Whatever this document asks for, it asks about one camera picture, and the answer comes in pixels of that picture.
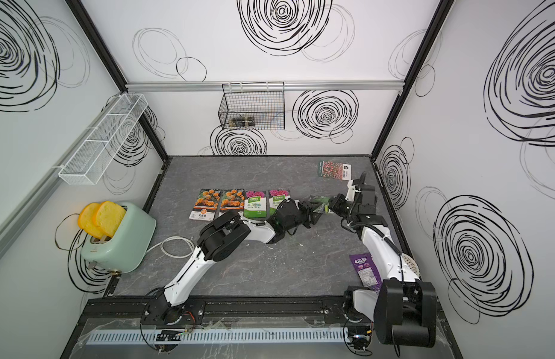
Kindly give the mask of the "impatiens seed packet green white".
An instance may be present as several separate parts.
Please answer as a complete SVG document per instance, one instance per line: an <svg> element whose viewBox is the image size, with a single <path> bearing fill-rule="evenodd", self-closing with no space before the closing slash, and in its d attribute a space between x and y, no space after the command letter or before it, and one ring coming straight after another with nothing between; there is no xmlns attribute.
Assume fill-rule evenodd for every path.
<svg viewBox="0 0 555 359"><path fill-rule="evenodd" d="M264 220L267 217L268 203L265 191L246 192L243 215L254 220Z"/></svg>

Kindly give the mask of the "green vegetable seed packet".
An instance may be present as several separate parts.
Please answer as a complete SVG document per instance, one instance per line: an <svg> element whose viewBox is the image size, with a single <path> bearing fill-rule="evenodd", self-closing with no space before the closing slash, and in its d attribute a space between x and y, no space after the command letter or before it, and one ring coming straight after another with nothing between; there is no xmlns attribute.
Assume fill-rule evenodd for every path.
<svg viewBox="0 0 555 359"><path fill-rule="evenodd" d="M311 196L309 202L313 213L332 214L334 213L334 205L337 203L337 197Z"/></svg>

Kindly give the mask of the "red flower seed packet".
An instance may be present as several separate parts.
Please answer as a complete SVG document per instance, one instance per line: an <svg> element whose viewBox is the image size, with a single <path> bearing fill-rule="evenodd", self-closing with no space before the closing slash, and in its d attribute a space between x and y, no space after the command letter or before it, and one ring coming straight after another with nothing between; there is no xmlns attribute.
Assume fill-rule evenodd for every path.
<svg viewBox="0 0 555 359"><path fill-rule="evenodd" d="M352 178L352 166L339 162L321 161L319 163L319 176L348 181Z"/></svg>

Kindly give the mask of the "marigold seed packet orange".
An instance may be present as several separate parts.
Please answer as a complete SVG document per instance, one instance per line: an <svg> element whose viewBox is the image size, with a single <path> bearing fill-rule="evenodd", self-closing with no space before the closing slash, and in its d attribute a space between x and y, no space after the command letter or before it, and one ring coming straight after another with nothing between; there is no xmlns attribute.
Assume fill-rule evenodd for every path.
<svg viewBox="0 0 555 359"><path fill-rule="evenodd" d="M245 190L243 188L232 188L221 191L219 201L220 213L230 210L242 212L245 207Z"/></svg>

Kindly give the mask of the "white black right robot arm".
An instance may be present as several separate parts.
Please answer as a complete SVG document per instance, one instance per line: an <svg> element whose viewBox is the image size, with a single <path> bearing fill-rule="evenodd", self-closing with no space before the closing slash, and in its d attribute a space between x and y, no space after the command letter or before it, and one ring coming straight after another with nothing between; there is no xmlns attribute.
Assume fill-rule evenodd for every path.
<svg viewBox="0 0 555 359"><path fill-rule="evenodd" d="M376 189L367 174L352 179L348 192L329 201L341 227L355 234L369 251L381 279L379 291L349 288L349 309L367 317L381 344L432 348L437 335L435 287L409 265L412 259L391 238L387 221L376 214Z"/></svg>

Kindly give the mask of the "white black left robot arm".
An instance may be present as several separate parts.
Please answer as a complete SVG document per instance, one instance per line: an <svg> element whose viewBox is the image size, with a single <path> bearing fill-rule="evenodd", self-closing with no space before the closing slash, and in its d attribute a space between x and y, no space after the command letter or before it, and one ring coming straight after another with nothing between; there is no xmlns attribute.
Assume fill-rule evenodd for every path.
<svg viewBox="0 0 555 359"><path fill-rule="evenodd" d="M164 287L151 291L141 314L142 325L173 325L183 315L182 306L193 288L214 264L227 259L244 241L273 245L292 236L298 227L310 228L321 216L317 203L286 199L265 221L255 221L230 210L200 231L198 243L187 263Z"/></svg>

